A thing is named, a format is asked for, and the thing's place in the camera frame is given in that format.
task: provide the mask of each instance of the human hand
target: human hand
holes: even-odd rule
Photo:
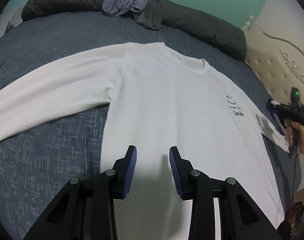
[[[304,126],[300,125],[298,122],[291,122],[291,125],[286,128],[286,139],[289,141],[290,146],[293,145],[293,129],[296,129],[300,132],[300,152],[304,154]]]

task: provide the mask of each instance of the shirt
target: shirt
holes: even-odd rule
[[[137,147],[126,200],[115,201],[122,239],[187,239],[191,201],[176,194],[169,148],[210,178],[236,178],[277,227],[284,219],[261,134],[284,138],[247,95],[204,59],[164,43],[126,43],[48,63],[0,91],[0,140],[110,103],[101,171]]]

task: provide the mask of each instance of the mattress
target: mattress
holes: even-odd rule
[[[164,42],[186,56],[204,58],[265,110],[269,94],[251,68],[218,49],[167,26],[147,30],[130,18],[100,12],[63,13],[21,23],[0,39],[0,90],[46,64],[112,44]],[[108,106],[53,120],[0,142],[0,221],[13,239],[23,239],[57,192],[73,176],[100,173]],[[284,207],[291,203],[294,158],[263,137]],[[297,165],[295,184],[300,184]]]

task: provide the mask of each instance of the gray duvet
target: gray duvet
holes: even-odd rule
[[[0,90],[48,62],[77,52],[124,42],[161,41],[186,56],[204,58],[238,85],[272,121],[265,110],[269,95],[244,62],[183,31],[163,26],[155,32],[130,18],[107,17],[99,12],[41,17],[23,22],[6,33],[0,39]],[[13,239],[23,239],[69,178],[93,178],[100,172],[107,112],[108,106],[97,107],[0,142],[0,221]],[[263,139],[286,209],[291,201],[294,159]],[[298,165],[296,187],[299,183]]]

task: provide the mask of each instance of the cream headboard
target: cream headboard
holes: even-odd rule
[[[250,16],[241,28],[248,48],[245,62],[264,84],[271,98],[287,104],[291,88],[297,87],[304,104],[304,51],[295,40],[276,37],[264,30],[251,33],[249,27],[252,20]],[[301,190],[304,188],[304,155],[299,155],[299,158],[302,180],[298,190]]]

